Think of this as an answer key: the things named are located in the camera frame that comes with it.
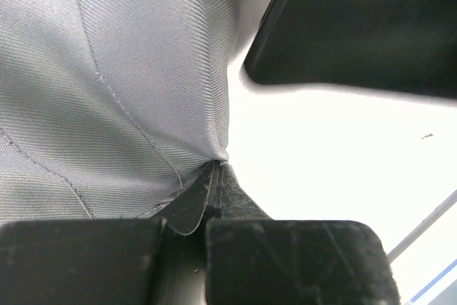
gray fabric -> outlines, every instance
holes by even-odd
[[[148,216],[226,160],[234,3],[0,0],[0,223]]]

